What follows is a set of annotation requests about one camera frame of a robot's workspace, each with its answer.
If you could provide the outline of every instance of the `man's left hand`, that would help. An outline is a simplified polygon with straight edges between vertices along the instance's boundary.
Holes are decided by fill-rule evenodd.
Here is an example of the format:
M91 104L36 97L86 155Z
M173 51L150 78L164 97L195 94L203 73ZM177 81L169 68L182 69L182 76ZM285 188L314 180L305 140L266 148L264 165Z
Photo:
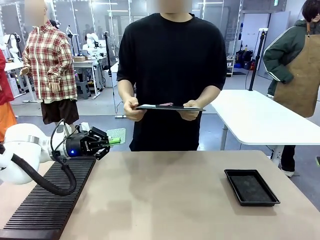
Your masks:
M49 82L50 91L54 94L60 91L60 83L57 82Z
M183 106L184 107L200 108L200 106L198 105L197 101L195 101L195 100L190 100L187 103L183 104ZM178 113L180 114L181 118L186 120L186 121L193 121L199 115L198 111L178 111Z

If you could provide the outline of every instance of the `black plastic tray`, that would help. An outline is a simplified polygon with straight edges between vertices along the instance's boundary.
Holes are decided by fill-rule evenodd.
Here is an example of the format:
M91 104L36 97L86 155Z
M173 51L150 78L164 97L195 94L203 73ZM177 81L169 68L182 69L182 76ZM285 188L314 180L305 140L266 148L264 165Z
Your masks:
M257 170L224 170L240 203L246 207L273 207L280 201Z

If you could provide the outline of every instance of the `human hand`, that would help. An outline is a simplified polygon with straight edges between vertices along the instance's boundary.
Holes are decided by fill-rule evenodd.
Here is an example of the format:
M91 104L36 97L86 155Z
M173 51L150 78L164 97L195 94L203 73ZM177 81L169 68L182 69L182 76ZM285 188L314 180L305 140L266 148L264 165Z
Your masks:
M24 67L20 70L20 76L24 76L29 72L29 68L28 67Z
M59 82L49 82L50 91L54 94L60 91L60 83Z
M190 100L187 103L183 104L183 106L184 107L196 107L196 108L199 108L199 105L198 105L197 101L195 101L195 100ZM199 115L198 111L178 111L178 113L180 114L181 118L186 120L186 121L193 121Z
M130 97L124 102L124 112L128 119L139 122L145 115L147 110L136 110L139 105L136 97Z

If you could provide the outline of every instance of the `green jacket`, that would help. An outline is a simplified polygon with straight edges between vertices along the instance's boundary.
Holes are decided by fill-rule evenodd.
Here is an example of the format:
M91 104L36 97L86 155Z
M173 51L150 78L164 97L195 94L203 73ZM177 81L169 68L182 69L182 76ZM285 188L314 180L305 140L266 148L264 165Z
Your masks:
M312 35L320 34L320 24L318 22L310 23L310 31ZM277 82L287 84L294 78L286 65L300 54L305 46L306 35L307 22L298 20L293 27L281 34L264 51L265 69L273 78L268 89L269 95L275 95Z

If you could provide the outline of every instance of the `brown shorts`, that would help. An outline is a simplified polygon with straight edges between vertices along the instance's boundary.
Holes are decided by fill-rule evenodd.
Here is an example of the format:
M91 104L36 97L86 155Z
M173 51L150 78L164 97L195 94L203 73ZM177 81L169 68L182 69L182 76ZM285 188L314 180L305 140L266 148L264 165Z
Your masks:
M44 124L58 123L61 119L66 124L73 124L79 119L77 100L63 99L51 103L41 103Z

